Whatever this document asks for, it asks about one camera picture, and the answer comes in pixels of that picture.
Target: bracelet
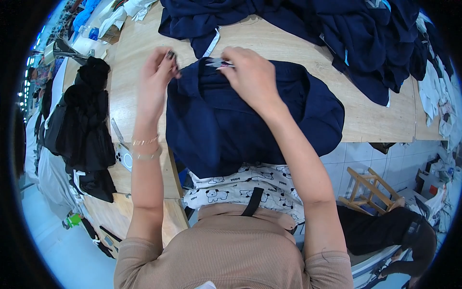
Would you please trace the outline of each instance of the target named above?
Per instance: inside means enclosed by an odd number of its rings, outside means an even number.
[[[134,138],[132,138],[132,145],[134,145],[134,146],[142,146],[142,145],[145,145],[145,144],[150,144],[150,143],[155,142],[158,138],[159,138],[159,135],[157,135],[155,138],[150,139],[148,141],[138,141],[138,140],[135,140]]]
[[[157,150],[153,154],[138,154],[138,153],[132,152],[132,159],[135,159],[135,160],[155,160],[155,159],[158,159],[160,157],[161,153],[162,153],[162,148],[159,145],[159,147],[157,148]]]

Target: beige t-shirt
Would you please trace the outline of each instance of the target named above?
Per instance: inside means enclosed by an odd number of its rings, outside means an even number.
[[[175,236],[159,256],[143,239],[121,242],[114,287],[193,289],[212,281],[218,289],[353,288],[350,258],[325,251],[303,260],[286,231],[293,219],[259,208],[214,204],[199,210],[198,222]]]

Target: scissors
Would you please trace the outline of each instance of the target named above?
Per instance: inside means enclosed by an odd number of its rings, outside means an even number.
[[[205,66],[211,66],[211,67],[215,67],[215,68],[219,68],[219,67],[235,67],[233,64],[224,61],[221,57],[209,58],[206,61],[210,62],[210,63],[207,63]]]

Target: hand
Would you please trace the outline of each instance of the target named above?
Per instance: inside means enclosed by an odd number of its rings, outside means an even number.
[[[138,86],[137,122],[157,125],[170,80],[180,78],[172,47],[156,47],[141,69]]]
[[[391,261],[392,261],[392,262],[397,261],[397,260],[400,258],[400,256],[401,256],[402,253],[403,253],[403,250],[402,250],[401,248],[398,249],[398,250],[393,254],[393,256],[391,256]]]
[[[250,49],[226,47],[221,57],[235,68],[218,68],[231,87],[257,113],[284,106],[276,88],[274,65]]]

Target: fingernail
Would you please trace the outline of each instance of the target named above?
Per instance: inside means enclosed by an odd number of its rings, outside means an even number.
[[[172,59],[174,56],[175,56],[175,53],[174,53],[172,50],[170,50],[170,51],[167,53],[167,56],[166,56],[166,57],[167,57],[167,59]]]

